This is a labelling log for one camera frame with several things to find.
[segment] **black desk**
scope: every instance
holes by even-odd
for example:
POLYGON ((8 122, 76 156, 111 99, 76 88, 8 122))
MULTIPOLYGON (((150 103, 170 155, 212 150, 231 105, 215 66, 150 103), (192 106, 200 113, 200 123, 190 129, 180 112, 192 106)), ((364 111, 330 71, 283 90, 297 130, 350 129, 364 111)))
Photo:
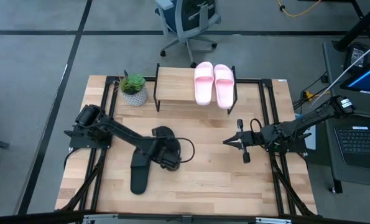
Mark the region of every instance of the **black desk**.
MULTIPOLYGON (((345 61, 346 53, 336 51, 330 42, 323 44, 323 53, 325 56, 328 79, 331 83, 341 75, 343 71, 341 66, 345 61)), ((339 85, 335 85, 335 87, 331 89, 331 95, 347 96, 353 103, 356 102, 354 105, 357 109, 357 113, 370 115, 370 95, 366 96, 356 91, 342 90, 339 85)), ((329 119, 324 123, 317 125, 317 148, 316 152, 313 152, 311 155, 319 158, 318 160, 320 162, 318 162, 318 164, 328 165, 331 167, 334 185, 335 188, 337 188, 336 193, 340 193, 342 191, 340 181, 370 185, 370 169, 349 166, 343 161, 341 151, 334 134, 334 127, 346 123, 350 123, 355 126, 369 126, 370 118, 364 116, 352 116, 345 119, 329 119)))

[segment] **white cable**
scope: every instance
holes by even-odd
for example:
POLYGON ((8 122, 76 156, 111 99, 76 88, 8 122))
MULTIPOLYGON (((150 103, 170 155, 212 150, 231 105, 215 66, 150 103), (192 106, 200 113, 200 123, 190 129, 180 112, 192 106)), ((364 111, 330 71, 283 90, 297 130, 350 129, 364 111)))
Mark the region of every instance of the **white cable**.
POLYGON ((361 60, 362 58, 364 58, 364 56, 366 56, 368 53, 370 53, 370 49, 364 53, 360 58, 358 58, 355 62, 353 62, 353 64, 351 64, 322 94, 320 94, 320 96, 315 99, 315 101, 312 103, 312 105, 310 105, 310 107, 312 107, 316 101, 318 101, 331 87, 333 87, 333 85, 335 85, 335 83, 353 66, 355 65, 359 60, 361 60))

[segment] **gray office chair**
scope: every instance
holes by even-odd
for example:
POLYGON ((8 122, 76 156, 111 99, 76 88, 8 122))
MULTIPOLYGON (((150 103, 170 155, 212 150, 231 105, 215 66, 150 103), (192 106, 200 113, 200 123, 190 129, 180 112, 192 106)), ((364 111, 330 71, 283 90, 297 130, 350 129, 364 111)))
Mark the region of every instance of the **gray office chair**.
POLYGON ((202 37, 199 34, 209 29, 214 24, 221 23, 218 0, 155 0, 158 8, 155 10, 162 21, 163 33, 173 36, 171 41, 160 51, 160 56, 165 56, 165 50, 175 44, 187 45, 190 65, 195 68, 190 39, 200 40, 212 44, 212 49, 218 45, 216 42, 202 37))

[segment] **plant pot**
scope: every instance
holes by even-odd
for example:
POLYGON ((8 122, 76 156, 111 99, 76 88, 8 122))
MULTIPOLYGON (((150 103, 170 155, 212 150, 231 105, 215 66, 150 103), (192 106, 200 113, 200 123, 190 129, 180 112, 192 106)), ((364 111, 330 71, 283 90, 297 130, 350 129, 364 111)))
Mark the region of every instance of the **plant pot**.
POLYGON ((136 93, 134 95, 126 94, 125 92, 121 90, 121 88, 120 88, 120 91, 123 94, 125 101, 127 101, 129 105, 140 106, 146 103, 147 101, 146 86, 143 86, 142 89, 139 91, 139 93, 136 93))

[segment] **pink slipper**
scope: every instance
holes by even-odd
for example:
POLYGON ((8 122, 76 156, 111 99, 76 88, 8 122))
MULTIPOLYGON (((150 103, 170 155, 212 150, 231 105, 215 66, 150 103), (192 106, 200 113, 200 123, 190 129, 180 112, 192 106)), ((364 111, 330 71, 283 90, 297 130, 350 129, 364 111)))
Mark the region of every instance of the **pink slipper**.
POLYGON ((210 62, 203 62, 195 69, 195 97, 198 105, 209 105, 214 83, 213 66, 210 62))
POLYGON ((216 102, 222 109, 230 109, 233 105, 234 78, 232 70, 226 65, 214 68, 216 102))

